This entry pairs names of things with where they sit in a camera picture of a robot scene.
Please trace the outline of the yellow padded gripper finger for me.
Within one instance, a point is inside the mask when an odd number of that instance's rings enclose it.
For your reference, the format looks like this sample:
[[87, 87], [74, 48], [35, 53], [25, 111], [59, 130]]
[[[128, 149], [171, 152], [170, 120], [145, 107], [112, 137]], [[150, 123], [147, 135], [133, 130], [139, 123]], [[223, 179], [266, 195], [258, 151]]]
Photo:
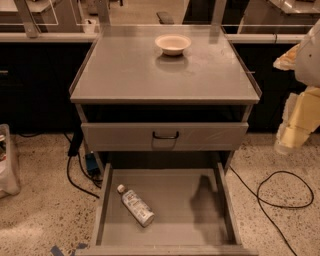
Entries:
[[291, 47], [287, 52], [274, 61], [273, 67], [283, 71], [294, 70], [298, 48], [299, 44]]
[[290, 93], [285, 103], [274, 149], [284, 155], [299, 149], [320, 126], [320, 88]]

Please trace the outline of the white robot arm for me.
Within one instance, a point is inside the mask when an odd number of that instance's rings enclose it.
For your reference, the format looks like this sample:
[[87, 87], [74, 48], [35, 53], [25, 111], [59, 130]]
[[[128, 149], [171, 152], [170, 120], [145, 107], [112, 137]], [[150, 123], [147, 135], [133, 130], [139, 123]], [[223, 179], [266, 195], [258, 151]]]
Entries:
[[300, 148], [320, 126], [320, 21], [273, 66], [293, 70], [295, 79], [306, 86], [300, 94], [289, 94], [276, 134], [275, 150], [287, 155]]

